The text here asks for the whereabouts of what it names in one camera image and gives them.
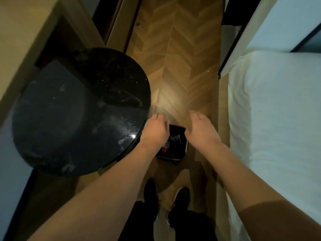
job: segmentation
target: herringbone floor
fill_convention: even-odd
[[[126,54],[148,77],[150,115],[164,112],[171,124],[188,128],[193,109],[217,126],[222,14],[223,0],[142,0]],[[158,184],[162,207],[156,241],[174,240],[163,222],[181,186],[191,189],[191,210],[215,219],[215,174],[193,147],[177,166],[154,159],[145,180],[150,177]]]

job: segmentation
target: foot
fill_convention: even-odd
[[[167,219],[166,219],[169,225],[171,225],[171,222],[170,222],[171,215],[175,212],[177,213],[177,211],[178,212],[186,211],[189,206],[190,199],[191,197],[190,197],[189,189],[187,187],[182,187],[177,191],[175,195],[174,204],[172,206],[171,211],[168,213]]]
[[[145,184],[144,199],[150,217],[155,221],[158,217],[158,190],[153,179],[148,179]]]

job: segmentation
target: hand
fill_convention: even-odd
[[[169,122],[165,122],[164,113],[155,113],[142,131],[140,143],[144,146],[151,146],[159,150],[170,136]]]
[[[189,111],[192,121],[192,129],[185,130],[187,140],[203,155],[215,145],[222,143],[211,121],[202,113]]]

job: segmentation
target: white bedsheet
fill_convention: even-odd
[[[228,93],[232,152],[321,224],[321,54],[252,52]],[[232,241],[248,240],[228,200]]]

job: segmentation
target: round black table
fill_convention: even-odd
[[[89,174],[131,151],[149,109],[150,86],[132,58],[107,48],[75,52],[29,83],[14,112],[14,143],[39,171]]]

